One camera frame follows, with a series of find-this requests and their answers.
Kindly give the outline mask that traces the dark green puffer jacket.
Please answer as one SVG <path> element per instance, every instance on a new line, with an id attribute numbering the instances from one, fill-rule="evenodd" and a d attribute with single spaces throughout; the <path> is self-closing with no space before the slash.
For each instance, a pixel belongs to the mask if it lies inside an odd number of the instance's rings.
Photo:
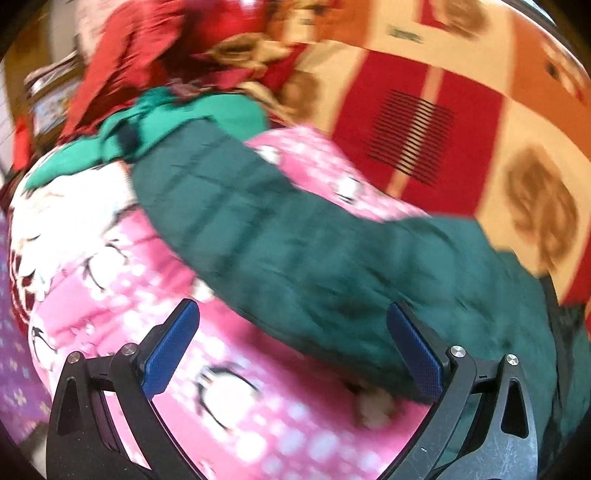
<path id="1" fill-rule="evenodd" d="M 211 121 L 117 141 L 166 245 L 230 309 L 274 339 L 424 402 L 386 326 L 405 301 L 446 342 L 520 359 L 544 460 L 590 407 L 590 344 L 547 311 L 545 283 L 480 225 L 447 216 L 374 222 L 298 189 Z"/>

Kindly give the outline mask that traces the pink penguin blanket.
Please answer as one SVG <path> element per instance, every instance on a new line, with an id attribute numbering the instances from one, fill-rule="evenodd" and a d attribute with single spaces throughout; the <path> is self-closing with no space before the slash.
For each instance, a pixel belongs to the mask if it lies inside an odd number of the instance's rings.
<path id="1" fill-rule="evenodd" d="M 9 225 L 13 304 L 49 390 L 69 353 L 110 355 L 197 301 L 197 334 L 155 405 L 209 479 L 374 479 L 427 413 L 383 391 L 356 399 L 229 310 L 155 233 L 122 162 L 19 182 Z"/>

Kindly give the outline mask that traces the red orange rose blanket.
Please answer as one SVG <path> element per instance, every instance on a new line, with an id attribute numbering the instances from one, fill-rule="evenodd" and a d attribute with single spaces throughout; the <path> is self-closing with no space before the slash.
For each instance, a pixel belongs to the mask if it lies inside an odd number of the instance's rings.
<path id="1" fill-rule="evenodd" d="M 470 216 L 491 243 L 590 301 L 590 79 L 502 1 L 274 1 L 297 46 L 279 94 L 379 190 Z"/>

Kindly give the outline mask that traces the light green garment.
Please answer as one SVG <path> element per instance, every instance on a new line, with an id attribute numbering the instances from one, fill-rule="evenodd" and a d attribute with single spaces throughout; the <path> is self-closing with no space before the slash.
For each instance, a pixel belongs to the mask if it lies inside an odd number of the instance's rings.
<path id="1" fill-rule="evenodd" d="M 263 106 L 239 93 L 207 93 L 185 100 L 166 87 L 141 95 L 133 106 L 108 116 L 92 135 L 54 149 L 29 174 L 24 188 L 35 190 L 60 176 L 108 164 L 134 162 L 173 131 L 193 120 L 208 120 L 240 141 L 270 129 Z"/>

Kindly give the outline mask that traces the red crumpled cloth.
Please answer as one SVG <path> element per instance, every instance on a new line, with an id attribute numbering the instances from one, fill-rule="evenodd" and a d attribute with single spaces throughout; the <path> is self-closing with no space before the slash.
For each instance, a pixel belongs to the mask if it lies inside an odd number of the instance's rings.
<path id="1" fill-rule="evenodd" d="M 225 67 L 263 74 L 290 53 L 264 32 L 266 13 L 265 1 L 123 3 L 105 22 L 59 143 L 94 134 L 109 115 L 172 80 L 191 82 Z"/>

